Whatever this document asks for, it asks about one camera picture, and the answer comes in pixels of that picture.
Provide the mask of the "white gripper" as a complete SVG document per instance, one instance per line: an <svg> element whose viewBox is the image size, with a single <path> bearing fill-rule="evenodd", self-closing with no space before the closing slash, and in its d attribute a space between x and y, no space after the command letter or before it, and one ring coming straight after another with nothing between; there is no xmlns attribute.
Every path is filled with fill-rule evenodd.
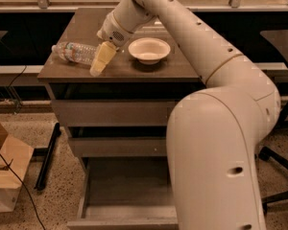
<svg viewBox="0 0 288 230"><path fill-rule="evenodd" d="M126 11L113 10L108 13L97 33L104 42L97 47L89 70L90 75L100 76L116 55L116 47L124 46L132 35L130 17Z"/></svg>

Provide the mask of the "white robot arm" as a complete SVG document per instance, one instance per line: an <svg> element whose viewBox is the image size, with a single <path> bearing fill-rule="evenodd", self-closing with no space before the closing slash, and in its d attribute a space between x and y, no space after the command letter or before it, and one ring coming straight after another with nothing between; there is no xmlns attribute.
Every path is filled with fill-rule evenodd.
<svg viewBox="0 0 288 230"><path fill-rule="evenodd" d="M177 0L122 0L97 33L91 75L153 19L205 85L175 106L167 125L179 230L266 230L254 150L276 125L280 97L254 63Z"/></svg>

